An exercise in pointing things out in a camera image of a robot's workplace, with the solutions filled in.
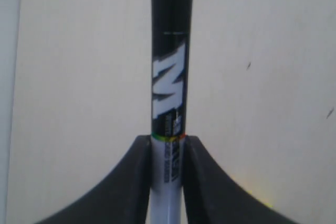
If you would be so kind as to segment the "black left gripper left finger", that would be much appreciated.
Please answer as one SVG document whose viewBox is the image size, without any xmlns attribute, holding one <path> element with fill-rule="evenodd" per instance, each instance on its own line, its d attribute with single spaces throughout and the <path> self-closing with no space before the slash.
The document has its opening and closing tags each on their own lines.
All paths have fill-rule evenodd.
<svg viewBox="0 0 336 224">
<path fill-rule="evenodd" d="M 139 135 L 99 184 L 40 223 L 145 223 L 151 180 L 151 139 Z"/>
</svg>

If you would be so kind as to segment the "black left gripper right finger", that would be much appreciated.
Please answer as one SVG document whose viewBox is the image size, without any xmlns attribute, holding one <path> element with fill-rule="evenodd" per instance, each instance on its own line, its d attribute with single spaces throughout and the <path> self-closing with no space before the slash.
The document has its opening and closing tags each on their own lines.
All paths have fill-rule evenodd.
<svg viewBox="0 0 336 224">
<path fill-rule="evenodd" d="M 184 144 L 182 184 L 188 223 L 293 223 L 222 170 L 197 136 Z"/>
</svg>

